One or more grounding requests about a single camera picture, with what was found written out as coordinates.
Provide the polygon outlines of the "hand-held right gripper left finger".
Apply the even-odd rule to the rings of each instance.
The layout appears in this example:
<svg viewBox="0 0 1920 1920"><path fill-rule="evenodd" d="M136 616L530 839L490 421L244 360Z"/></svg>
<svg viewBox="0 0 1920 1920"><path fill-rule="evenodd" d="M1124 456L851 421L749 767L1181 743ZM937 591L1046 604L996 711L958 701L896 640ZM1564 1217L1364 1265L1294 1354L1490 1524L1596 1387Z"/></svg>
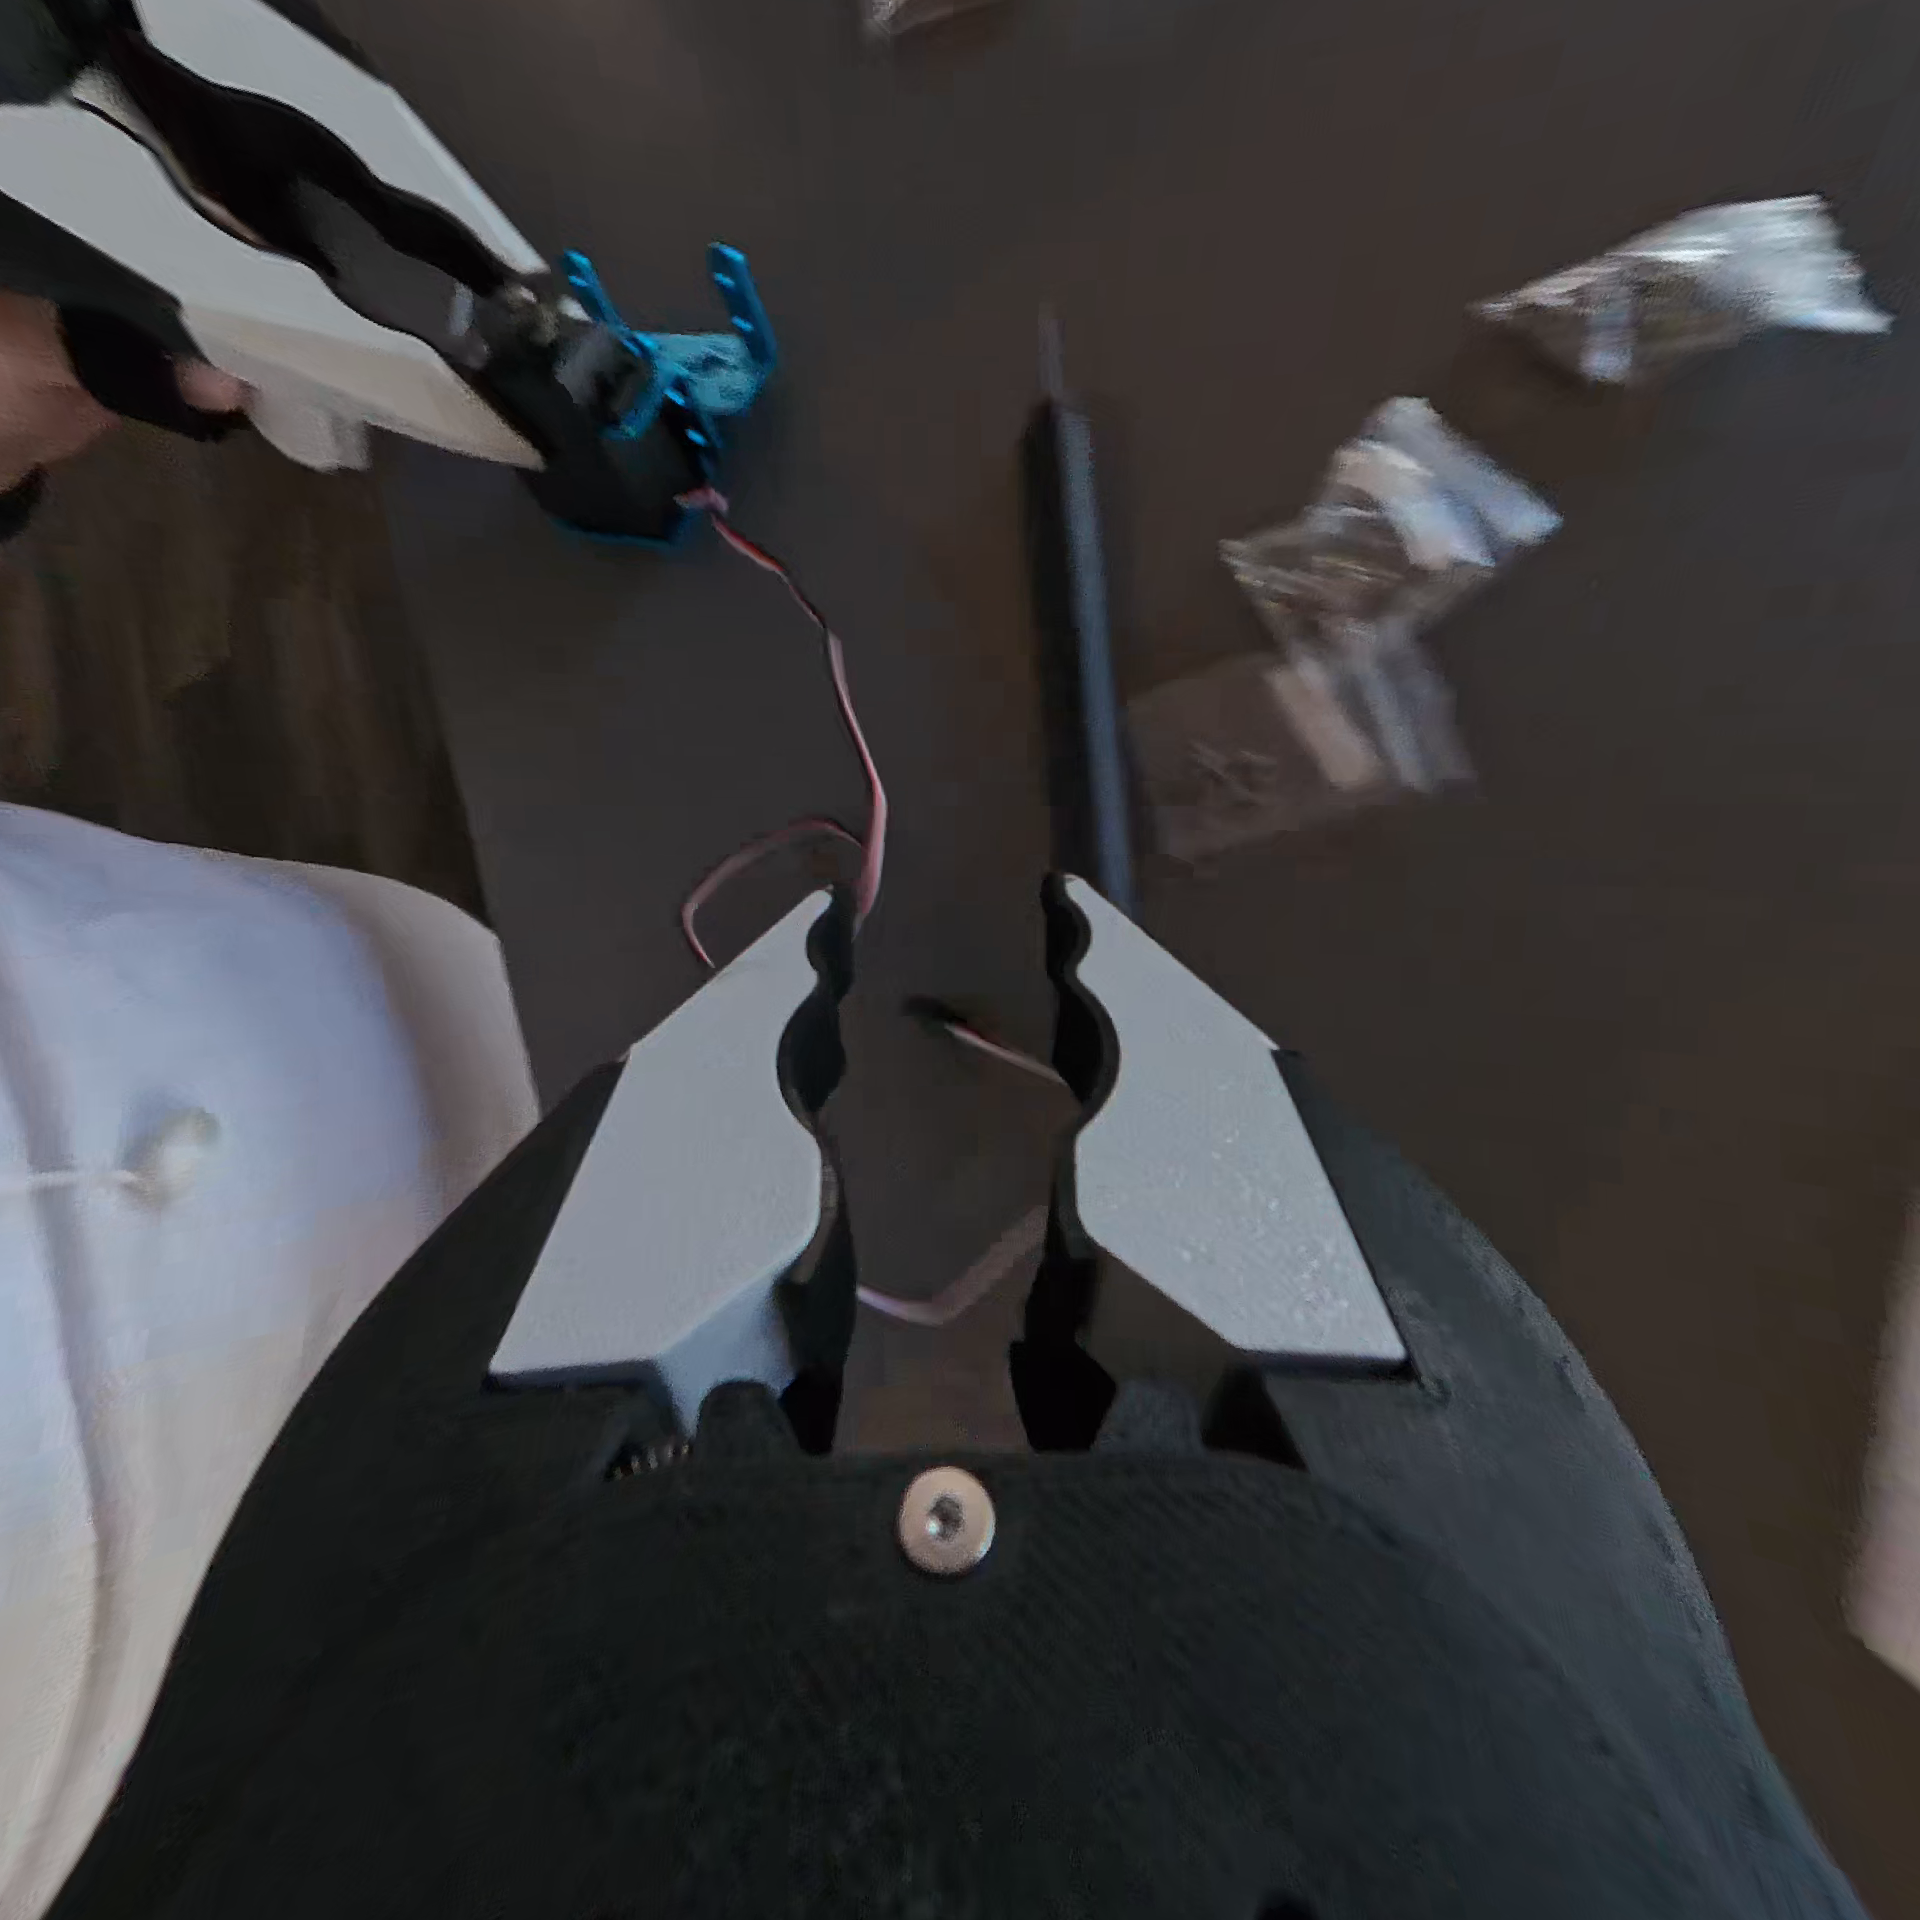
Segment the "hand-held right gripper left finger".
<svg viewBox="0 0 1920 1920"><path fill-rule="evenodd" d="M688 1429L758 1382L834 1425L855 1272L824 1111L851 976L851 900L812 892L625 1052L491 1385L634 1385Z"/></svg>

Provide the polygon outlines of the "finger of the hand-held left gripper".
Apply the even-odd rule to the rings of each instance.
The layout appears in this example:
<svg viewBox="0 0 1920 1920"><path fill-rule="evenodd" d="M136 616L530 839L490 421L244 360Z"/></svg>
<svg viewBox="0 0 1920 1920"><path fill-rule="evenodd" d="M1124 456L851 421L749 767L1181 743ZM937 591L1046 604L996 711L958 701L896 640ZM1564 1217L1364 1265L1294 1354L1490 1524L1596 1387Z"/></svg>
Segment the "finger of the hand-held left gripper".
<svg viewBox="0 0 1920 1920"><path fill-rule="evenodd" d="M156 154L103 113L5 107L2 189L8 289L119 315L270 404L545 466L433 347L356 313L311 267L205 219Z"/></svg>
<svg viewBox="0 0 1920 1920"><path fill-rule="evenodd" d="M333 135L383 187L450 216L503 275L545 273L545 256L397 88L322 30L261 2L142 2L137 23L194 80Z"/></svg>

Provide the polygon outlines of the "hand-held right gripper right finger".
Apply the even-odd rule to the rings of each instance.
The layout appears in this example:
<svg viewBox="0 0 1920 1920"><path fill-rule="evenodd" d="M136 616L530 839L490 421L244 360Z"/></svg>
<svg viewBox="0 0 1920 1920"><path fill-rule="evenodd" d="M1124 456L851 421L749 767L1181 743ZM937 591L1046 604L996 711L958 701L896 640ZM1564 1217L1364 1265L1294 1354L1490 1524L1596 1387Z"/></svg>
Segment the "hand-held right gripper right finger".
<svg viewBox="0 0 1920 1920"><path fill-rule="evenodd" d="M1027 1296L1027 1378L1396 1375L1404 1332L1276 1041L1089 880L1044 881L1073 1097Z"/></svg>

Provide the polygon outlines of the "black servo motor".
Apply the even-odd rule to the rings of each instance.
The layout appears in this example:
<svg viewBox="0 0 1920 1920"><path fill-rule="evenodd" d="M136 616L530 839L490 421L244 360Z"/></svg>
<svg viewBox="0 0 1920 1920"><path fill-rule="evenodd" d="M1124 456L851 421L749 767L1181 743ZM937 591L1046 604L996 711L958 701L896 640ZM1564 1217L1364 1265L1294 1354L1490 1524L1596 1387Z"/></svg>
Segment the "black servo motor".
<svg viewBox="0 0 1920 1920"><path fill-rule="evenodd" d="M472 393L537 453L524 484L583 536L671 546L707 479L688 404L606 296L555 281L472 296L464 337Z"/></svg>

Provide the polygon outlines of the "dark brown desk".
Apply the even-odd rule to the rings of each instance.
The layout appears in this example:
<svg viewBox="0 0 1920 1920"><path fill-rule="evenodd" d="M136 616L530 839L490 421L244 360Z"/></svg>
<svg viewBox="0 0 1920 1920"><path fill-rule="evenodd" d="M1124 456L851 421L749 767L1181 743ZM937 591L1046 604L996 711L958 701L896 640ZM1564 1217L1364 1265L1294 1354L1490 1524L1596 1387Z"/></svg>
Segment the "dark brown desk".
<svg viewBox="0 0 1920 1920"><path fill-rule="evenodd" d="M545 250L781 374L731 510L846 640L894 832L838 1120L859 1268L934 1287L1061 1104L1040 1042L1019 526L1035 321L1092 419L1127 686L1256 627L1223 536L1427 397L1559 534L1432 634L1475 782L1155 864L1142 917L1550 1303L1677 1512L1872 1916L1916 1916L1916 1692L1841 1618L1916 1189L1916 5L340 5ZM1634 387L1474 305L1817 195L1882 337Z"/></svg>

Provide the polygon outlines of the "person's left hand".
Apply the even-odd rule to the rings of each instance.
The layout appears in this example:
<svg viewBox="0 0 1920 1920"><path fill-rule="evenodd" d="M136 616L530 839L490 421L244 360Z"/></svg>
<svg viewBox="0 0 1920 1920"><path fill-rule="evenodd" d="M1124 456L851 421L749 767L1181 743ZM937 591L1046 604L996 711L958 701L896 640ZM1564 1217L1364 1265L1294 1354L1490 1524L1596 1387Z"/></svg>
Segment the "person's left hand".
<svg viewBox="0 0 1920 1920"><path fill-rule="evenodd" d="M2 292L5 533L37 507L49 467L120 421L205 441L243 421L249 401L246 382L169 355L130 322Z"/></svg>

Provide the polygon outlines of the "flat clear parts bag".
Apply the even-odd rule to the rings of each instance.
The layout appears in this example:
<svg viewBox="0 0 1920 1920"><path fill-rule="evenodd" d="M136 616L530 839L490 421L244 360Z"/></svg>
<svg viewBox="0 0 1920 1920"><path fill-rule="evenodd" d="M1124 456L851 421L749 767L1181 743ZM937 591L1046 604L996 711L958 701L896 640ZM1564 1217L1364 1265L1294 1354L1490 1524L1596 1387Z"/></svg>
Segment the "flat clear parts bag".
<svg viewBox="0 0 1920 1920"><path fill-rule="evenodd" d="M1142 827L1181 864L1475 778L1448 682L1399 634L1212 663L1136 697L1127 735Z"/></svg>

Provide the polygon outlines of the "black screwdriver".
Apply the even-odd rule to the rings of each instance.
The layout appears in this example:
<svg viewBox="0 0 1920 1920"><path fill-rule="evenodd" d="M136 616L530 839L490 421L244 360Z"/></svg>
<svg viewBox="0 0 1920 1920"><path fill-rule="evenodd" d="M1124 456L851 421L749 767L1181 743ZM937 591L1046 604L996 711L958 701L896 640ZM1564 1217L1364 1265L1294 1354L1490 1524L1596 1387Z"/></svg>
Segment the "black screwdriver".
<svg viewBox="0 0 1920 1920"><path fill-rule="evenodd" d="M1136 811L1107 595L1092 427L1066 387L1065 337L1035 321L1035 404L1019 445L1035 623L1044 779L1055 868L1139 917Z"/></svg>

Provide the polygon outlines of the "crumpled clear parts bag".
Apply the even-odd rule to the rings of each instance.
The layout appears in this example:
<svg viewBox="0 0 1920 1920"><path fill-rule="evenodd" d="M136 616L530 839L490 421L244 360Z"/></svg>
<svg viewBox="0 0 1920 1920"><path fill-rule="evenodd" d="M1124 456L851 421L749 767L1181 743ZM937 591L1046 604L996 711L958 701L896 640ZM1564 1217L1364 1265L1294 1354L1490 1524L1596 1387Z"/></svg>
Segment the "crumpled clear parts bag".
<svg viewBox="0 0 1920 1920"><path fill-rule="evenodd" d="M1218 555L1285 656L1411 641L1562 529L1539 492L1424 397L1392 397L1329 458L1300 513Z"/></svg>

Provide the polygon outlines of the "clear bag of screws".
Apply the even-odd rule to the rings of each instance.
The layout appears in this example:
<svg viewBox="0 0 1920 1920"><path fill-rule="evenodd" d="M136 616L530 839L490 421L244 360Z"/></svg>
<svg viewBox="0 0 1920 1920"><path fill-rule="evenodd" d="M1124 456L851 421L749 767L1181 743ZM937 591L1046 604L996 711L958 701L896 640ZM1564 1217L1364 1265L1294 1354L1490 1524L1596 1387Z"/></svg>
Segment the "clear bag of screws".
<svg viewBox="0 0 1920 1920"><path fill-rule="evenodd" d="M1708 205L1474 305L1474 315L1590 387L1634 387L1767 333L1882 337L1817 195Z"/></svg>

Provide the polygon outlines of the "white drawstring toggle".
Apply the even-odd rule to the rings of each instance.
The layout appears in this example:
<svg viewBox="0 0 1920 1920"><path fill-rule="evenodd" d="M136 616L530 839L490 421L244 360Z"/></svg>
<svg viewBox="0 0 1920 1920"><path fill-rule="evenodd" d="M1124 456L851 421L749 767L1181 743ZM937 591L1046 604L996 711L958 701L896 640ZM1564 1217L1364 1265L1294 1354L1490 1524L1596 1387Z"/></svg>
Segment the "white drawstring toggle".
<svg viewBox="0 0 1920 1920"><path fill-rule="evenodd" d="M173 1206L192 1193L221 1142L221 1122L205 1108L172 1111L125 1149L109 1185L139 1206Z"/></svg>

